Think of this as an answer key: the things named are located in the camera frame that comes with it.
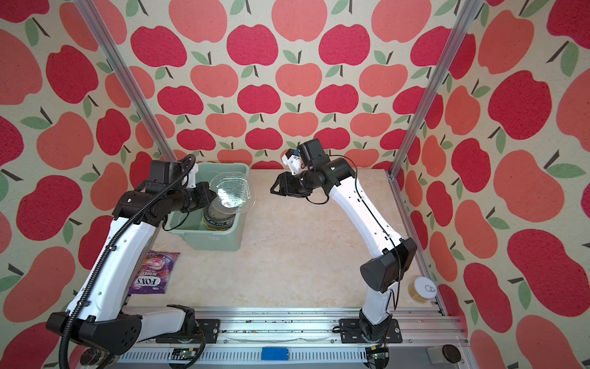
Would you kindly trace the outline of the mint green plastic bin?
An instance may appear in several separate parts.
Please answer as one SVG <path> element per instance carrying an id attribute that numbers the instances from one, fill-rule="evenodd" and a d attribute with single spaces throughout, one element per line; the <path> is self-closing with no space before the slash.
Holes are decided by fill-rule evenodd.
<path id="1" fill-rule="evenodd" d="M 250 174 L 250 168 L 243 163 L 201 163 L 198 164 L 196 181 L 207 181 L 224 172 Z M 226 231 L 213 231 L 203 223 L 204 209 L 190 214 L 173 212 L 167 221 L 166 229 L 173 235 L 179 235 L 194 250 L 235 252 L 240 248 L 244 233 L 246 213 L 236 214 L 233 226 Z"/>

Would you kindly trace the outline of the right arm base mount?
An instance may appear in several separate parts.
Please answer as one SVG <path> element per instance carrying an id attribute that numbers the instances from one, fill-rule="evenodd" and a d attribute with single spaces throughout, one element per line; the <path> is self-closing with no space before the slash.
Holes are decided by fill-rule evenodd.
<path id="1" fill-rule="evenodd" d="M 401 344 L 403 342 L 399 323 L 396 319 L 385 320 L 372 325 L 364 319 L 340 319 L 332 332 L 340 336 L 343 344 Z"/>

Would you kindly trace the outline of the clear glass plate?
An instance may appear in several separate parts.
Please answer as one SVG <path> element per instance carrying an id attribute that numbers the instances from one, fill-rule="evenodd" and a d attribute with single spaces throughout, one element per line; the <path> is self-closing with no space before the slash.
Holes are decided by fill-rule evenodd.
<path id="1" fill-rule="evenodd" d="M 210 189 L 216 193 L 211 207 L 224 215 L 248 212 L 256 202 L 250 177 L 240 172 L 224 172 L 213 177 Z"/>

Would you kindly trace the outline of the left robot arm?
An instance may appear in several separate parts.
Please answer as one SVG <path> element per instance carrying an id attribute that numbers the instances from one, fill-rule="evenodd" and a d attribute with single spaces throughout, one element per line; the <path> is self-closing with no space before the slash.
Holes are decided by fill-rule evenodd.
<path id="1" fill-rule="evenodd" d="M 190 214 L 216 198 L 206 181 L 195 181 L 197 172 L 194 155 L 181 161 L 152 161 L 148 180 L 121 196 L 89 276 L 66 311 L 47 320 L 47 329 L 61 338 L 61 367 L 68 365 L 71 343 L 123 355 L 139 341 L 165 335 L 191 339 L 198 334 L 195 314 L 188 307 L 169 305 L 144 314 L 123 310 L 167 217 L 173 212 Z"/>

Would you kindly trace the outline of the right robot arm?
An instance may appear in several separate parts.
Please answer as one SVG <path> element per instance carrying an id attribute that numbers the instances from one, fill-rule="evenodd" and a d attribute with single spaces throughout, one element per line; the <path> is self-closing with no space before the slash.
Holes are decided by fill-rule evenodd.
<path id="1" fill-rule="evenodd" d="M 289 170 L 278 175 L 271 194 L 308 199 L 320 188 L 327 201 L 335 201 L 344 210 L 364 240 L 371 259 L 360 266 L 368 286 L 360 310 L 360 331 L 365 341 L 383 343 L 392 320 L 390 303 L 397 307 L 399 284 L 412 264 L 416 242 L 403 238 L 376 209 L 362 188 L 353 161 L 343 155 L 328 155 L 320 140 L 287 150 L 282 162 Z"/>

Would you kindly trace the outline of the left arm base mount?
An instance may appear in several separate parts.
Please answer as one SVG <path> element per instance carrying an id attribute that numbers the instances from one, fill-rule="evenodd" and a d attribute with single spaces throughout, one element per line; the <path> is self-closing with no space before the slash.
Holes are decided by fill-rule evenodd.
<path id="1" fill-rule="evenodd" d="M 218 339 L 221 321 L 219 319 L 189 318 L 181 329 L 175 333 L 160 335 L 155 338 L 161 344 L 215 344 Z"/>

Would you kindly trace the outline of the brown tinted glass plate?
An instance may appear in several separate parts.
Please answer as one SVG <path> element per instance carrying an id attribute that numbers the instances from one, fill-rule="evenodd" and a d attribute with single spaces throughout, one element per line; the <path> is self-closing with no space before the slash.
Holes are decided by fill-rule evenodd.
<path id="1" fill-rule="evenodd" d="M 203 212 L 203 223 L 213 231 L 226 231 L 230 229 L 236 218 L 235 214 L 224 214 L 218 210 L 207 207 Z"/>

